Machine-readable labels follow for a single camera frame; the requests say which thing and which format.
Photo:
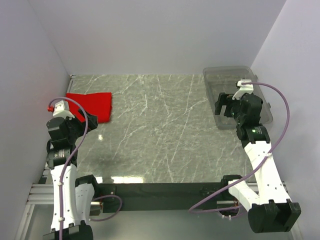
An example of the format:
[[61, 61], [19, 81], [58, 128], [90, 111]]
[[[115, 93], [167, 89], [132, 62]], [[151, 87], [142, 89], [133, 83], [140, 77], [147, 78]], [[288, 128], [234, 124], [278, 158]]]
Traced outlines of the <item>red t shirt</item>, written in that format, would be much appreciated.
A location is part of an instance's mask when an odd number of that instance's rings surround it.
[[89, 94], [67, 93], [65, 96], [79, 103], [89, 114], [97, 116], [99, 124], [110, 121], [112, 112], [111, 92]]

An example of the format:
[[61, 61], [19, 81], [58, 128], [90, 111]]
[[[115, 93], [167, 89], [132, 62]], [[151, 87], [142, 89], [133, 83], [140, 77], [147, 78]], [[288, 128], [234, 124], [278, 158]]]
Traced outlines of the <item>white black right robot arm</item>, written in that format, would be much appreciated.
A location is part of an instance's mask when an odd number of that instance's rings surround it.
[[260, 123], [263, 100], [245, 93], [240, 98], [221, 92], [216, 101], [215, 115], [225, 107], [224, 116], [236, 122], [236, 134], [247, 154], [258, 192], [254, 192], [240, 175], [225, 175], [221, 187], [232, 185], [222, 192], [231, 195], [248, 212], [248, 222], [254, 233], [289, 232], [301, 214], [299, 203], [292, 202], [279, 176], [270, 149], [271, 140], [267, 129]]

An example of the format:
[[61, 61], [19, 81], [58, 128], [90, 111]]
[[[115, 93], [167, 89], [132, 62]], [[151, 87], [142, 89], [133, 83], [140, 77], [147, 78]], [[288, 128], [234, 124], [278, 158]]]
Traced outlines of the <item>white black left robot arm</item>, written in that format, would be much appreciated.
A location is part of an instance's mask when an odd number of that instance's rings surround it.
[[98, 118], [82, 113], [81, 122], [68, 107], [59, 103], [50, 106], [53, 118], [46, 124], [50, 140], [47, 143], [47, 165], [53, 181], [53, 215], [50, 233], [44, 240], [92, 240], [89, 224], [91, 201], [98, 183], [93, 175], [77, 177], [78, 147], [75, 142], [98, 127]]

